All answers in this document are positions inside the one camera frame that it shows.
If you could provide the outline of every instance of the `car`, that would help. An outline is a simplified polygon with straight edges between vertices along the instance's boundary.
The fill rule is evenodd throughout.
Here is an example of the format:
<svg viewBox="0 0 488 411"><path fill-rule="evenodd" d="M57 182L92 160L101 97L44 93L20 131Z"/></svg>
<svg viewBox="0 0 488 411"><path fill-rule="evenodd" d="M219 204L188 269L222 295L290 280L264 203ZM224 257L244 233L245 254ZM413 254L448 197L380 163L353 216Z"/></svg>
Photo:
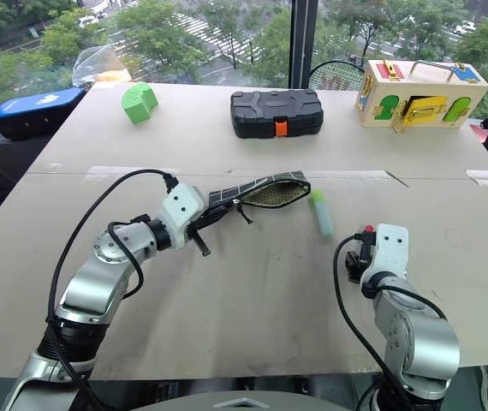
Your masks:
<svg viewBox="0 0 488 411"><path fill-rule="evenodd" d="M462 22L462 24L457 25L453 29L454 34L459 34L461 36L463 34L472 33L474 31L476 31L476 25L474 24L473 21L464 21Z"/></svg>
<svg viewBox="0 0 488 411"><path fill-rule="evenodd" d="M89 24L99 23L98 17L95 15L85 15L79 18L79 27L84 28Z"/></svg>

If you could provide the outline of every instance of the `white tabletop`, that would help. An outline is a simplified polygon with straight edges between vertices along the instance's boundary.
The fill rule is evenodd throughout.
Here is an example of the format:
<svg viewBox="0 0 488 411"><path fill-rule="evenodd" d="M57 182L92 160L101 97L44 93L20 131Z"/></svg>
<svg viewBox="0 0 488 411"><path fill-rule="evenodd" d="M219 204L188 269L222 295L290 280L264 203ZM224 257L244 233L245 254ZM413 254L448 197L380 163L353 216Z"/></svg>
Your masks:
<svg viewBox="0 0 488 411"><path fill-rule="evenodd" d="M185 89L154 88L162 91L163 109L170 101L170 89L178 95ZM191 86L189 90L191 96L197 90L205 91L206 106L214 105L212 96L231 93L223 87ZM99 94L104 95L106 105L112 99L120 100L117 87L98 90ZM247 214L255 221L252 225L236 213L229 214L202 232L212 250L207 258L193 244L159 253L144 264L145 287L121 305L99 351L93 378L212 378L374 369L373 359L344 324L331 277L335 245L369 223L393 223L409 229L411 283L446 312L461 345L461 365L488 364L488 180L473 181L464 171L488 170L488 156L468 130L452 132L448 137L454 143L438 141L448 150L455 145L454 153L468 153L459 157L458 169L455 162L446 164L439 159L446 154L431 143L425 130L408 130L404 134L408 140L400 140L408 146L406 157L397 158L394 151L382 149L380 140L372 143L375 149L364 151L375 153L372 158L378 159L378 169L366 167L347 140L361 140L364 146L364 135L373 141L376 133L362 129L352 117L330 120L332 108L352 104L354 96L339 92L325 95L320 97L326 122L317 136L249 144L229 131L221 135L197 128L194 136L202 135L203 141L209 142L207 146L225 145L225 164L206 165L198 155L191 157L192 153L184 151L181 158L194 160L190 164L176 161L169 147L180 134L170 134L168 129L159 135L146 132L147 127L153 129L159 124L157 112L141 125L138 134L131 124L126 124L126 133L115 131L120 119L106 116L103 139L110 143L94 155L85 155L85 149L77 152L75 141L74 150L69 150L77 127L69 128L66 123L0 208L0 377L15 377L38 345L45 329L51 273L59 253L81 215L121 171L96 169L100 172L89 174L94 165L175 167L187 171L180 180L197 185L205 194L260 178L265 174L262 169L271 174L309 168L306 174L312 186L324 191L336 235L323 239L310 206L300 200L280 210L250 208ZM83 112L92 110L89 104L95 96L96 91L89 93L68 123L76 126L75 117L85 118ZM211 107L212 123L220 111ZM223 111L229 118L228 97ZM207 122L196 119L201 124ZM336 132L337 123L353 129L344 138L339 136L340 146L351 152L347 156L334 154L337 161L346 162L346 168L330 165L332 153L320 150L330 146L331 141L325 140ZM82 128L91 127L85 124ZM403 139L377 132L385 141L389 135ZM128 143L134 151L129 150L127 142L133 137L142 139L143 146L151 150L138 150L134 143ZM417 141L416 146L409 143L411 140ZM257 166L247 164L246 158L248 162L256 158L252 148L260 157L264 155L261 142L271 150L271 162L265 155L265 161ZM307 142L317 147L315 154ZM303 164L296 152L275 150L275 145L288 144L305 147ZM114 146L119 147L119 158ZM425 150L437 154L431 163L443 163L445 171L436 169L433 176L429 175L432 167L426 167ZM148 161L147 152L152 153ZM157 164L154 158L170 161ZM232 158L236 158L236 165L230 169ZM406 170L407 177L398 181L385 175L382 170L390 165L387 158L399 160L394 165L402 173ZM49 162L61 164L57 173L47 170ZM364 174L360 170L375 172ZM164 196L162 180L155 176L138 176L121 185L82 230L68 257L60 290L85 261L94 234L114 219L128 220L143 212L154 215ZM350 315L383 353L384 340L373 325L372 303L360 295L355 284L344 280L342 260L340 268Z"/></svg>

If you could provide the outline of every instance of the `cardboard surface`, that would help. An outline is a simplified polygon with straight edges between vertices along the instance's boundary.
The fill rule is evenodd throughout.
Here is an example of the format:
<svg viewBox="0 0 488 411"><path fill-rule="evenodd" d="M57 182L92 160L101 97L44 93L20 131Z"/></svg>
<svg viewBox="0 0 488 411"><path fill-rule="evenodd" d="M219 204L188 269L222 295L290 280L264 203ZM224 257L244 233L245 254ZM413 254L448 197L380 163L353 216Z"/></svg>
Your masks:
<svg viewBox="0 0 488 411"><path fill-rule="evenodd" d="M271 169L271 173L286 169ZM186 176L204 193L262 175ZM115 176L26 175L0 209L0 377L15 377L45 330L47 291L65 241ZM461 366L488 364L488 186L471 179L311 178L323 190L335 228L325 240L311 206L246 208L201 232L194 244L144 264L146 283L124 301L98 353L93 378L210 378L365 372L373 359L337 309L331 259L336 244L366 224L409 229L410 282L454 326ZM77 238L61 293L112 220L154 215L162 179L137 176L92 215ZM372 302L345 281L346 307L373 346L384 341Z"/></svg>
<svg viewBox="0 0 488 411"><path fill-rule="evenodd" d="M152 84L159 106L133 125L121 107L133 83L95 86L29 169L87 173L94 166L160 167L181 175L262 170L386 170L398 178L467 178L488 170L488 153L469 127L363 128L356 92L318 91L324 125L315 135L242 140L230 121L230 95L242 87Z"/></svg>

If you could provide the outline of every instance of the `glass window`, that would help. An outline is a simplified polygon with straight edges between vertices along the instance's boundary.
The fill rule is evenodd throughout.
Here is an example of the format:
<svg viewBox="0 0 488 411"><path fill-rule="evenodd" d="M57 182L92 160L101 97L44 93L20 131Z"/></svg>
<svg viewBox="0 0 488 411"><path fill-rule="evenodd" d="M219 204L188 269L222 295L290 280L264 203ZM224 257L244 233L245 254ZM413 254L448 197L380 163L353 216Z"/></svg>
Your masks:
<svg viewBox="0 0 488 411"><path fill-rule="evenodd" d="M488 81L488 1L320 1L312 68L368 59L471 63ZM487 116L488 93L472 113Z"/></svg>
<svg viewBox="0 0 488 411"><path fill-rule="evenodd" d="M0 102L71 87L110 45L134 80L287 86L286 0L0 0Z"/></svg>

